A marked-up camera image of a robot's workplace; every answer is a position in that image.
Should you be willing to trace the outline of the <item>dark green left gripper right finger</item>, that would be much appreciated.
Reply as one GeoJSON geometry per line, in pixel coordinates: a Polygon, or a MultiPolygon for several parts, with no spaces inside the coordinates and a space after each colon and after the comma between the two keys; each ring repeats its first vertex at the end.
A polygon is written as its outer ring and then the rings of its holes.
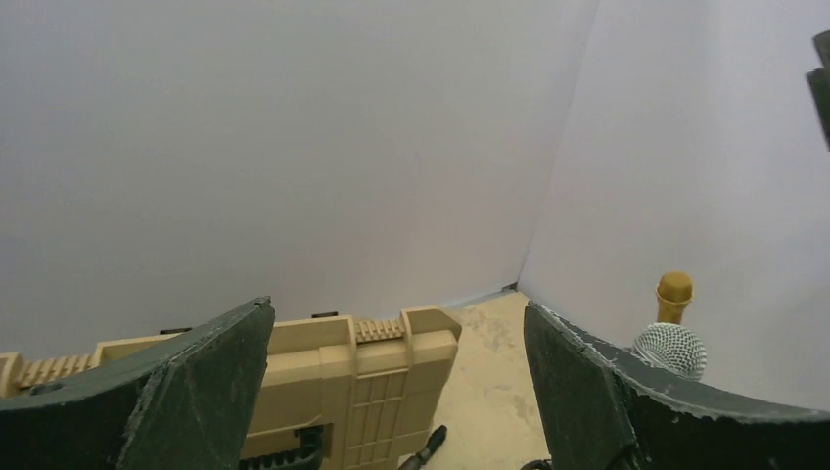
{"type": "Polygon", "coordinates": [[[826,469],[826,411],[692,381],[528,303],[524,342],[556,469],[826,469]]]}

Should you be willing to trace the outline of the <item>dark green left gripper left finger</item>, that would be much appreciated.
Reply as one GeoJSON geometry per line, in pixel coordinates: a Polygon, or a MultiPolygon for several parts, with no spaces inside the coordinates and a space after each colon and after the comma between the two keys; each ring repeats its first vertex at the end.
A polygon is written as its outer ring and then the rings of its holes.
{"type": "Polygon", "coordinates": [[[275,319],[261,297],[1,403],[5,469],[234,469],[275,319]]]}

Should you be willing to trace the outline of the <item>silver mesh glitter microphone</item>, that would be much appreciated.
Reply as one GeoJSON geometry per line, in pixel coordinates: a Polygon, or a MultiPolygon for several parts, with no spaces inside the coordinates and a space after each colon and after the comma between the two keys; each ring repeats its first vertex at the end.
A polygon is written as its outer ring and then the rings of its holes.
{"type": "Polygon", "coordinates": [[[634,340],[633,350],[657,367],[692,381],[700,381],[707,366],[702,340],[690,329],[674,323],[648,325],[634,340]]]}

